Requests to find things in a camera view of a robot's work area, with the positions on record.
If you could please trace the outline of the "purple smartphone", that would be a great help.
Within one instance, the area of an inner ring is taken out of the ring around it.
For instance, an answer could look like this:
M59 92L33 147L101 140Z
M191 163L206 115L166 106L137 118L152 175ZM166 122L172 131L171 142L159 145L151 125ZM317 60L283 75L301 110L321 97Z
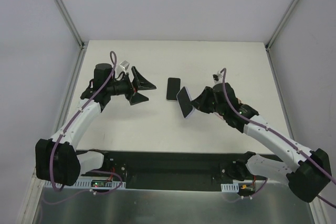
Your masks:
M187 119L195 110L191 104L191 96L186 86L182 87L177 93L177 102L180 106L184 119Z

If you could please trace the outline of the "black smartphone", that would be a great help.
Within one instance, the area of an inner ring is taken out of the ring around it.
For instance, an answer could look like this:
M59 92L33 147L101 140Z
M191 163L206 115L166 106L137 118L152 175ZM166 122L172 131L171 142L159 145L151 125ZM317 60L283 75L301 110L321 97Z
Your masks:
M166 99L168 101L176 101L177 94L180 91L181 79L169 77L167 79Z

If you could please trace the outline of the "pink phone case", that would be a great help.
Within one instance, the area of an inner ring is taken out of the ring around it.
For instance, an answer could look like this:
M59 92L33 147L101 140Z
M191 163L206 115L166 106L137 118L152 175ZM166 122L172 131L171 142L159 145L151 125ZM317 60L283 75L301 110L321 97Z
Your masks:
M239 105L242 105L242 104L243 104L242 101L241 101L241 99L237 98L237 101L238 101L238 104L239 104Z

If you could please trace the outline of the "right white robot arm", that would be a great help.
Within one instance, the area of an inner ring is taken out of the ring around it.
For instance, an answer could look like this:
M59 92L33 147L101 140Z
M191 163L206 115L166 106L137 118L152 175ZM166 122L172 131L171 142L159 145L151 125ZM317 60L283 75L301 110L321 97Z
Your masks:
M312 202L329 182L335 182L324 150L313 151L274 130L258 111L236 97L229 83L205 87L191 105L203 113L218 114L229 126L254 138L279 158L275 161L250 153L236 166L240 178L270 178L287 185L304 202Z

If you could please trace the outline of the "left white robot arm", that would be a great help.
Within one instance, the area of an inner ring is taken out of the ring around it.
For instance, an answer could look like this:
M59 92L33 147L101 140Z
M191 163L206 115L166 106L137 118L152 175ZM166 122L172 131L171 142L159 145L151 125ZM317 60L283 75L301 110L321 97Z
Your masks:
M53 136L40 139L35 146L36 176L51 182L52 186L72 186L82 174L94 170L99 176L110 173L111 164L104 159L101 151L87 151L77 154L76 150L84 133L105 109L112 96L125 96L130 105L149 100L140 94L142 90L155 90L156 86L147 81L132 67L133 79L125 71L116 79L115 68L108 63L95 66L93 79L80 97L77 111Z

